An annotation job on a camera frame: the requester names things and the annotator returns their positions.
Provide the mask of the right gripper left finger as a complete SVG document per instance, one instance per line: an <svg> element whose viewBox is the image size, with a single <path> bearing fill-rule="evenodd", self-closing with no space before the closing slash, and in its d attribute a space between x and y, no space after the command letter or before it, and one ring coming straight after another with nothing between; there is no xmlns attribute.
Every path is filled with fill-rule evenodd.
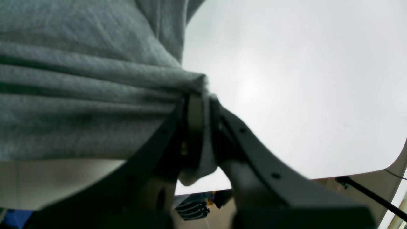
<svg viewBox="0 0 407 229"><path fill-rule="evenodd" d="M27 229L172 229L180 171L196 171L203 145L204 103L188 95L123 165L83 191L48 205Z"/></svg>

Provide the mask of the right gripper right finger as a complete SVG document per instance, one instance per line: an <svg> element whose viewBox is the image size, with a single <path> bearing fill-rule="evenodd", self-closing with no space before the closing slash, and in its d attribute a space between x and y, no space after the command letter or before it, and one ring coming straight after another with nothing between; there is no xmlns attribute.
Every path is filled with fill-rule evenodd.
<svg viewBox="0 0 407 229"><path fill-rule="evenodd" d="M375 229L365 204L310 181L273 155L236 115L210 98L212 147L230 180L232 229Z"/></svg>

